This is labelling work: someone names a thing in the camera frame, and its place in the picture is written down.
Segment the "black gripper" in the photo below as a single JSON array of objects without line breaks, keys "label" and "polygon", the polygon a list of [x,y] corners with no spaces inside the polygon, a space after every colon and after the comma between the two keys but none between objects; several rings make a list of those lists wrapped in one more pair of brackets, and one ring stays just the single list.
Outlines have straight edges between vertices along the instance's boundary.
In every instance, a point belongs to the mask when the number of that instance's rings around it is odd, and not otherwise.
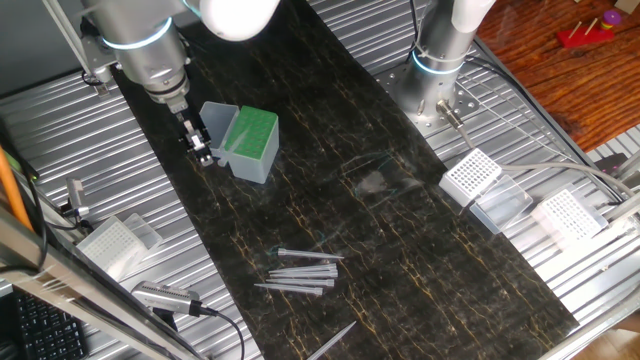
[{"label": "black gripper", "polygon": [[186,146],[186,152],[192,156],[198,154],[198,162],[201,166],[207,167],[215,162],[211,154],[209,137],[203,126],[201,119],[192,112],[178,112],[175,115],[179,122],[179,129],[182,134],[182,142]]}]

